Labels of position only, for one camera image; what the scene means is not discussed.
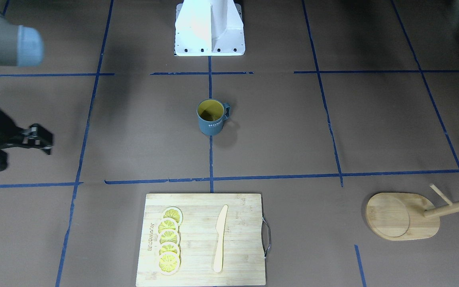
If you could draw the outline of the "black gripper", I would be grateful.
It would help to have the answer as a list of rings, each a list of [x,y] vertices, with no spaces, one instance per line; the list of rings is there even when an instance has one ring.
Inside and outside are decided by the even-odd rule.
[[[28,129],[22,129],[2,110],[0,110],[0,171],[8,167],[8,154],[3,151],[11,138],[20,135],[24,137],[21,148],[39,149],[46,155],[51,155],[53,148],[53,133],[40,124],[33,124]]]

